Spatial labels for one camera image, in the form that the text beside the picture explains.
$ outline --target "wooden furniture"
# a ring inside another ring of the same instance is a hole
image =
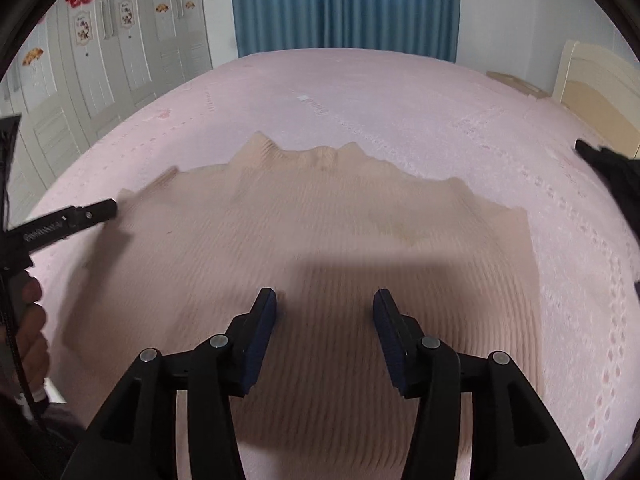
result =
[[[531,83],[528,83],[524,81],[524,79],[520,79],[519,77],[516,77],[514,75],[502,74],[500,72],[487,72],[486,74],[491,79],[500,81],[501,83],[516,89],[518,92],[522,92],[524,95],[533,95],[533,97],[535,97],[536,99],[551,97],[544,90],[538,88],[537,86],[533,86]]]
[[[604,47],[567,41],[553,98],[628,157],[640,150],[640,72]]]

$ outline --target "metal screw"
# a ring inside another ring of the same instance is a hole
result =
[[[430,348],[431,350],[435,350],[437,347],[440,346],[440,340],[437,337],[426,335],[422,339],[420,339],[420,344],[425,348]]]
[[[149,361],[153,361],[158,356],[158,352],[156,352],[153,348],[146,348],[142,352],[140,352],[140,360],[148,363]]]
[[[229,338],[224,334],[218,334],[209,339],[209,344],[213,348],[224,348],[229,343]]]
[[[509,356],[504,352],[495,352],[494,361],[497,362],[499,365],[507,365],[509,364],[509,361],[511,361],[511,359],[509,359]]]

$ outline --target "bed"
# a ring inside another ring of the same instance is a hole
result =
[[[640,152],[640,71],[610,50],[567,41],[553,99],[629,158]]]
[[[578,138],[597,144],[597,134],[550,98],[392,52],[256,54],[120,124],[60,177],[32,216],[141,189],[171,165],[227,162],[256,130],[287,150],[356,141],[408,173],[457,176],[481,196],[525,208],[540,269],[543,400],[587,479],[613,469],[640,417],[640,251],[606,187],[572,149]],[[50,340],[71,269],[93,237],[84,232],[34,256]],[[54,383],[57,373],[54,366]],[[254,465],[268,460],[259,450],[241,446],[241,453]]]

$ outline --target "finger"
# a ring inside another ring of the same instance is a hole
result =
[[[44,336],[40,334],[22,358],[22,368],[28,383],[33,381],[37,371],[42,367],[49,368],[49,345]],[[18,382],[17,374],[14,374],[14,381]]]
[[[42,287],[36,278],[31,278],[22,289],[22,299],[25,303],[35,303],[42,299]]]
[[[29,389],[32,393],[37,392],[44,387],[44,379],[49,374],[49,362],[43,364],[39,370],[33,374],[33,378],[29,382]]]
[[[43,329],[47,322],[47,313],[44,309],[36,303],[30,304],[24,313],[18,333],[15,335],[15,340],[18,343],[18,352],[20,357],[24,357],[25,353],[29,351],[34,341],[41,336],[40,331]]]

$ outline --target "white wardrobe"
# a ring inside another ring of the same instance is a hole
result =
[[[202,0],[58,0],[0,86],[2,115],[22,114],[10,222],[117,124],[210,69]]]

